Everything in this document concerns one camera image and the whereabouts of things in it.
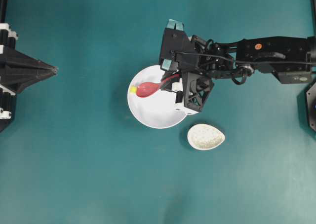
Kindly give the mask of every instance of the white bowl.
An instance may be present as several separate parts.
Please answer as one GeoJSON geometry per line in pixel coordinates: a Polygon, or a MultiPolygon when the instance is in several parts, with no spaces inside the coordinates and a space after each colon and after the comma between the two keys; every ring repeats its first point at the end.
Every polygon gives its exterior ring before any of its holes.
{"type": "Polygon", "coordinates": [[[132,86],[139,86],[143,82],[159,83],[163,74],[160,65],[149,66],[133,78],[127,91],[127,102],[132,114],[139,122],[154,129],[170,128],[187,116],[174,108],[175,93],[159,90],[149,97],[140,98],[130,92],[132,86]]]}
{"type": "Polygon", "coordinates": [[[189,144],[197,150],[211,150],[220,146],[225,135],[208,124],[197,124],[188,131],[189,144]]]}

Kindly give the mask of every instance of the black cable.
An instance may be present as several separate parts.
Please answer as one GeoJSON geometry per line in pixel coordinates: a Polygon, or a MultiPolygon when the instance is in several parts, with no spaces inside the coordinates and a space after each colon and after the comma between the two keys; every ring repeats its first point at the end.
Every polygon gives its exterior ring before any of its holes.
{"type": "Polygon", "coordinates": [[[183,52],[183,51],[175,51],[175,53],[180,53],[180,54],[187,54],[187,55],[199,55],[199,56],[211,56],[211,57],[216,57],[220,58],[226,61],[230,61],[233,63],[237,64],[248,64],[248,65],[259,65],[259,64],[301,64],[301,65],[316,65],[315,63],[312,62],[303,62],[303,61],[241,61],[241,60],[235,60],[235,59],[230,59],[224,56],[220,55],[212,55],[212,54],[200,54],[200,53],[190,53],[190,52],[183,52]]]}

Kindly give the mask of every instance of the red spoon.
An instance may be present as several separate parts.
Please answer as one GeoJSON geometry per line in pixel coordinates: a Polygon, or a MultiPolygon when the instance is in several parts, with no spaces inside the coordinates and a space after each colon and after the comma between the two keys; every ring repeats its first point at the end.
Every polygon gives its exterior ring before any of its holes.
{"type": "Polygon", "coordinates": [[[172,75],[170,77],[167,77],[160,83],[143,82],[137,87],[136,95],[138,97],[149,97],[153,95],[155,92],[157,92],[165,82],[175,77],[179,77],[179,75],[172,75]]]}

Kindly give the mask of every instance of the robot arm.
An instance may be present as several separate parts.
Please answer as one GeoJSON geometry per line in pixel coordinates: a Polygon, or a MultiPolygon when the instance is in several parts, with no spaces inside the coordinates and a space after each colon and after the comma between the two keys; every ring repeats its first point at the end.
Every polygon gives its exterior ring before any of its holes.
{"type": "Polygon", "coordinates": [[[169,20],[159,64],[166,71],[163,78],[176,72],[181,76],[162,90],[177,93],[176,109],[195,114],[202,111],[213,79],[231,79],[241,85],[259,71],[273,74],[282,84],[312,82],[316,38],[267,37],[223,44],[188,37],[181,22],[169,20]]]}

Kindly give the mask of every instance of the teal table surface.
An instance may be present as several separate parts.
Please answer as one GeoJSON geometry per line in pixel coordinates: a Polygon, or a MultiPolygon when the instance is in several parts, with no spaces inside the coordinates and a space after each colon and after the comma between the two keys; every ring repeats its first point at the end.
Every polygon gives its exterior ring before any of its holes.
{"type": "Polygon", "coordinates": [[[16,49],[59,68],[18,96],[0,134],[1,224],[316,223],[306,85],[217,80],[204,111],[155,130],[126,92],[156,64],[169,18],[233,42],[314,34],[310,0],[9,0],[16,49]],[[197,151],[188,129],[226,135],[197,151]]]}

